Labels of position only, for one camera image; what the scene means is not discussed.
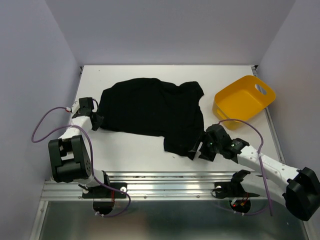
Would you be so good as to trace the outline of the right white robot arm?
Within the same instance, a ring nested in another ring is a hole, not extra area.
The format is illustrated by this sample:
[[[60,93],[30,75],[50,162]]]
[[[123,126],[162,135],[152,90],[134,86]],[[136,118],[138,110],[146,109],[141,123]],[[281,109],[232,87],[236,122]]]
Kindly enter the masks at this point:
[[[220,124],[202,132],[190,152],[199,152],[199,158],[210,162],[221,155],[247,167],[234,173],[231,180],[215,183],[211,192],[217,199],[228,198],[235,213],[247,214],[250,198],[259,196],[285,206],[302,221],[309,221],[320,207],[320,181],[312,169],[297,169],[262,154],[247,141],[231,138]]]

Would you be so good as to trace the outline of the black t shirt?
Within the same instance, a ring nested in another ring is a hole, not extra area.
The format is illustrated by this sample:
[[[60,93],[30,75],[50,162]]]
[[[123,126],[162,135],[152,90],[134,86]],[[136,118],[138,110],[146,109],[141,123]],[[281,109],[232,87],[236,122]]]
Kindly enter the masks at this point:
[[[101,128],[114,132],[163,137],[166,152],[194,159],[204,132],[199,106],[204,92],[196,81],[175,85],[157,78],[134,78],[105,89],[98,113]]]

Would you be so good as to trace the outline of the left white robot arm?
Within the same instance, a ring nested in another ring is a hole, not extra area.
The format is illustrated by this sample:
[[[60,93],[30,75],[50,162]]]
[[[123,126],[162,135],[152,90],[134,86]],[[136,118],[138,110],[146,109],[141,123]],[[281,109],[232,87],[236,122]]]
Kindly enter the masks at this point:
[[[100,197],[111,193],[108,175],[94,169],[93,151],[86,148],[89,131],[97,131],[103,123],[99,104],[92,97],[83,97],[71,107],[71,122],[58,139],[50,140],[48,151],[52,177],[57,183],[78,183],[86,192],[94,188]]]

